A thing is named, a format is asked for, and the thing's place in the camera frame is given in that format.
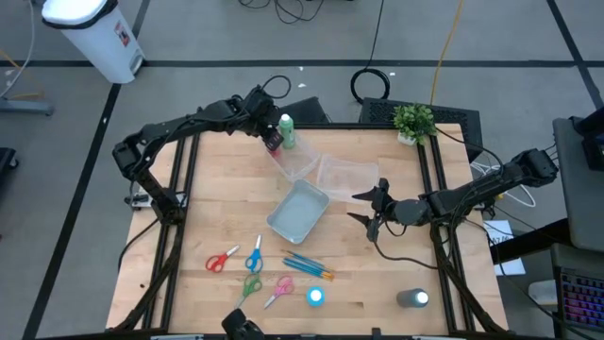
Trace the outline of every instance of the scissors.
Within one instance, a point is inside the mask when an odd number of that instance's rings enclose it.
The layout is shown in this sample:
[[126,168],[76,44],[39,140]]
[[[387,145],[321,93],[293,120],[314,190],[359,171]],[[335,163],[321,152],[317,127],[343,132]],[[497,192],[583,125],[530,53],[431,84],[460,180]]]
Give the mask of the scissors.
[[264,303],[264,309],[268,308],[268,306],[275,301],[278,297],[286,294],[291,294],[294,291],[294,279],[291,276],[285,275],[282,276],[277,281],[277,287],[275,288],[275,293]]
[[214,273],[220,273],[223,271],[225,262],[227,259],[239,249],[239,245],[234,246],[231,250],[227,251],[222,255],[214,255],[206,261],[206,269],[213,271]]
[[[262,257],[260,255],[260,242],[261,241],[262,241],[262,235],[258,235],[258,239],[256,240],[256,248],[254,248],[252,255],[250,255],[247,258],[247,260],[245,260],[245,267],[247,269],[249,269],[249,271],[251,271],[252,274],[260,273],[260,271],[264,267],[264,261],[262,260]],[[258,268],[258,270],[257,270],[256,267],[258,266],[258,261],[260,261],[260,268]]]
[[260,282],[260,274],[250,274],[245,278],[243,282],[243,293],[235,304],[235,309],[242,306],[245,298],[254,292],[258,292],[262,288],[262,282]]

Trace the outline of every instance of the label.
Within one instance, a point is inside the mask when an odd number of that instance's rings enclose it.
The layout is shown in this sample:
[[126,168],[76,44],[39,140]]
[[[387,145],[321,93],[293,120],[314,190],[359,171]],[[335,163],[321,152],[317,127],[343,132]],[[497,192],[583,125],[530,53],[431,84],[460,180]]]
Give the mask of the label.
[[115,29],[113,29],[113,31],[115,32],[115,34],[117,34],[117,37],[120,38],[120,41],[122,41],[124,47],[127,47],[130,43],[130,37],[124,29],[122,22],[117,22],[117,25],[115,26]]

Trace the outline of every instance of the clear plastic container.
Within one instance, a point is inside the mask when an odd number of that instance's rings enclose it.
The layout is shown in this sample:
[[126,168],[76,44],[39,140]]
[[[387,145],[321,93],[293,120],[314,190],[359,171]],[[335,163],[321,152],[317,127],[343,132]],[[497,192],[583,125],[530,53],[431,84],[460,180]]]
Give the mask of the clear plastic container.
[[329,196],[304,179],[297,180],[266,222],[295,245],[304,241],[329,205]]
[[308,175],[321,158],[321,154],[310,147],[295,131],[294,137],[293,148],[286,149],[282,145],[275,152],[267,151],[281,174],[291,183]]
[[333,200],[361,204],[364,201],[354,199],[352,195],[370,191],[378,180],[376,163],[342,161],[326,154],[319,165],[317,187]]

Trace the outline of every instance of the glue bottle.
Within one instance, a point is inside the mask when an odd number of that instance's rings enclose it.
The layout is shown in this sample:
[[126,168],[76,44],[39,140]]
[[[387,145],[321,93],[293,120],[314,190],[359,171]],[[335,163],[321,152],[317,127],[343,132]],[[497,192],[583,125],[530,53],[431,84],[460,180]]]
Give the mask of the glue bottle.
[[287,113],[281,115],[279,119],[279,132],[283,136],[283,148],[293,148],[295,146],[294,120]]

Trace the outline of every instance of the floor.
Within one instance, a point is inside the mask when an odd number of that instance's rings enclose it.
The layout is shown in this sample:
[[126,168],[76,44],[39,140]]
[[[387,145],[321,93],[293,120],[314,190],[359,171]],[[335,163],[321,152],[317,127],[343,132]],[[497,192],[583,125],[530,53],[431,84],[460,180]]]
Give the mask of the floor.
[[[304,2],[306,15],[318,4]],[[0,48],[23,60],[29,45],[26,2],[0,8]],[[127,0],[120,9],[140,29],[149,60],[124,86],[107,83],[80,62],[84,57],[42,25],[36,8],[35,61],[12,94],[42,87],[56,112],[0,116],[0,145],[17,149],[21,161],[0,196],[3,338],[22,338],[30,315],[42,321],[38,337],[104,329],[131,218],[122,201],[127,183],[110,151],[128,133],[246,94],[275,74],[294,83],[280,106],[316,95],[334,121],[359,118],[348,81],[369,57],[379,1],[326,0],[315,20],[295,25],[280,23],[273,6],[253,10],[236,0]],[[455,1],[385,0],[374,59],[390,75],[392,99],[429,101],[434,61],[455,9]],[[562,16],[552,14],[556,9]],[[601,103],[594,89],[604,87],[602,11],[599,0],[466,0],[446,56],[458,62],[445,64],[434,104],[480,111],[484,144],[503,160],[552,145],[552,119],[586,115]],[[566,26],[570,34],[564,36]],[[3,84],[12,77],[8,66],[0,61]],[[381,84],[362,77],[359,92],[380,96]],[[565,216],[558,181],[531,191],[534,209],[509,200],[500,206],[534,226]],[[527,230],[515,221],[512,226]],[[39,314],[34,303],[58,240],[69,243]],[[547,253],[524,260],[528,273],[515,279],[523,287],[551,278]],[[48,283],[44,287],[52,288]],[[500,288],[513,330],[553,335],[551,320],[505,280]],[[25,334],[36,334],[36,324]]]

